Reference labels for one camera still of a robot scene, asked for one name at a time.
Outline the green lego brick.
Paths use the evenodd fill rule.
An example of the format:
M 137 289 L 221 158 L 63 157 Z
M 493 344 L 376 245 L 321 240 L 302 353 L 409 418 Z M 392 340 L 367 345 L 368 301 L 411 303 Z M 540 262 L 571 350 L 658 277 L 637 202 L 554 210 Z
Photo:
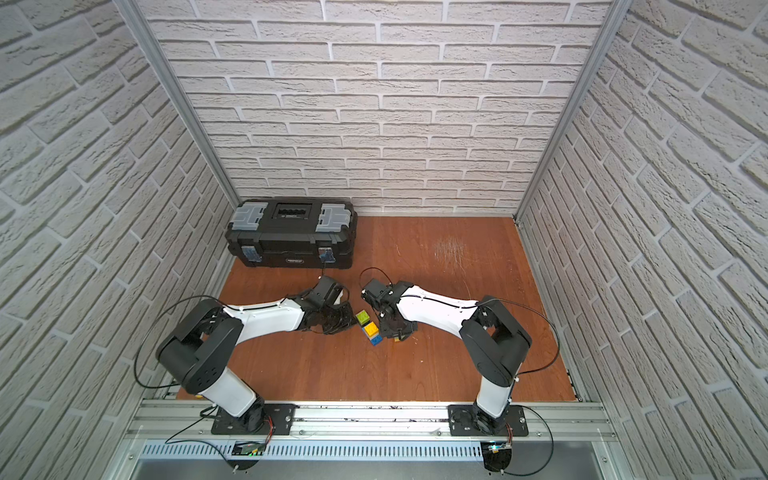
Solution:
M 355 317 L 361 326 L 365 326 L 370 322 L 370 316 L 365 310 L 358 312 Z

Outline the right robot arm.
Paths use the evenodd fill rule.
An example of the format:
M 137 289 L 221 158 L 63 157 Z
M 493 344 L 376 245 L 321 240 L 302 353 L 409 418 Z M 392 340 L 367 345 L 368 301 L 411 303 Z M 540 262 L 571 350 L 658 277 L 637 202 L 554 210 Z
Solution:
M 482 377 L 470 414 L 473 427 L 486 435 L 503 427 L 532 338 L 500 300 L 455 299 L 409 282 L 384 285 L 376 279 L 361 296 L 378 314 L 385 338 L 405 340 L 420 324 L 460 338 Z

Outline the yellow lego brick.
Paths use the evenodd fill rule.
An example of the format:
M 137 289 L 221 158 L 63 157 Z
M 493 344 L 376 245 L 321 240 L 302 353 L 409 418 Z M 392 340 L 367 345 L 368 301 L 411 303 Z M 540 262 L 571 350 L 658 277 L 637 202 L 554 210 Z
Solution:
M 364 332 L 369 338 L 374 338 L 379 335 L 378 326 L 374 322 L 369 322 L 363 327 Z

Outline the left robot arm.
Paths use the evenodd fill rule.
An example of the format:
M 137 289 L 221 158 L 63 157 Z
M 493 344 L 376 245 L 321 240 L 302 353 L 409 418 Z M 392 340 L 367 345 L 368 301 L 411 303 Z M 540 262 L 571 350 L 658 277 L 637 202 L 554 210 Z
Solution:
M 322 276 L 313 288 L 271 303 L 230 306 L 205 297 L 160 342 L 156 359 L 187 393 L 215 404 L 219 421 L 234 423 L 214 433 L 256 433 L 267 421 L 264 400 L 229 369 L 235 348 L 274 333 L 335 335 L 349 329 L 356 319 L 345 291 Z

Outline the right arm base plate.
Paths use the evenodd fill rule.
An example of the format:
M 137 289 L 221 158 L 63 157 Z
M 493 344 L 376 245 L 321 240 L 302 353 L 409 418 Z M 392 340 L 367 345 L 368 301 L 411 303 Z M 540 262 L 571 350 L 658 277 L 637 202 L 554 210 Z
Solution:
M 527 420 L 521 405 L 508 405 L 501 417 L 495 418 L 476 405 L 452 404 L 447 407 L 452 436 L 513 437 L 529 435 Z

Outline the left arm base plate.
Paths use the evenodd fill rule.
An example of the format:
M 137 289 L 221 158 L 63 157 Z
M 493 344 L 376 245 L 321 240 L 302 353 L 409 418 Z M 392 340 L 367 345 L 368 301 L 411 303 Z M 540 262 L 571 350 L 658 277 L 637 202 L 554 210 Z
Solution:
M 297 406 L 290 403 L 254 404 L 242 417 L 230 415 L 218 407 L 211 433 L 213 435 L 288 435 Z

